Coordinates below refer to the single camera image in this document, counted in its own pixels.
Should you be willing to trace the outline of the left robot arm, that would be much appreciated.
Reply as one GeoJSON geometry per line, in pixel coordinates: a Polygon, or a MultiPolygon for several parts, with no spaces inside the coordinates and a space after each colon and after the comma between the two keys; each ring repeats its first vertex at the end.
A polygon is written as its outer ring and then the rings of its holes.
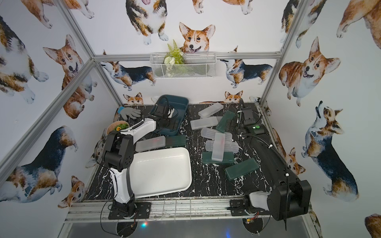
{"type": "Polygon", "coordinates": [[[157,122],[172,117],[173,109],[169,104],[155,104],[154,111],[145,118],[140,110],[121,106],[117,113],[123,119],[141,119],[126,131],[111,132],[106,137],[101,160],[104,167],[111,171],[114,188],[113,205],[124,216],[131,217],[136,212],[135,195],[130,180],[130,166],[134,159],[135,144],[157,128],[157,122]]]}

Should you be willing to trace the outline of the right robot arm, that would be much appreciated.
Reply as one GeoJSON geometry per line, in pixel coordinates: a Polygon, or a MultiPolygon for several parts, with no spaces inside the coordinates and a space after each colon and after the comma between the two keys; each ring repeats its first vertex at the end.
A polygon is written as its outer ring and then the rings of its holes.
{"type": "Polygon", "coordinates": [[[238,210],[248,214],[268,212],[277,221],[287,221],[309,211],[312,188],[287,167],[285,156],[273,143],[268,129],[261,123],[262,115],[240,105],[237,134],[247,148],[256,153],[256,162],[266,176],[270,188],[245,194],[238,210]]]}

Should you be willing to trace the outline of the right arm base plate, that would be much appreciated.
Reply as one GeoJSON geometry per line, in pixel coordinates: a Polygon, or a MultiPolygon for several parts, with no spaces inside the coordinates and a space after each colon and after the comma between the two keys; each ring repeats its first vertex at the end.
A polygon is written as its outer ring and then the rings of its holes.
{"type": "Polygon", "coordinates": [[[270,215],[269,211],[265,211],[261,208],[255,208],[245,199],[230,200],[227,210],[231,212],[232,216],[270,215]]]}

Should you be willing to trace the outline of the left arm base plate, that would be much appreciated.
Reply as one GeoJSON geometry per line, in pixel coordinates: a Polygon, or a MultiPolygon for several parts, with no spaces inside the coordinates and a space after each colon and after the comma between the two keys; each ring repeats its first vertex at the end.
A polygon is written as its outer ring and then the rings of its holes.
{"type": "Polygon", "coordinates": [[[129,203],[122,204],[113,201],[108,216],[109,220],[121,219],[148,219],[151,212],[152,203],[130,201],[129,203]]]}

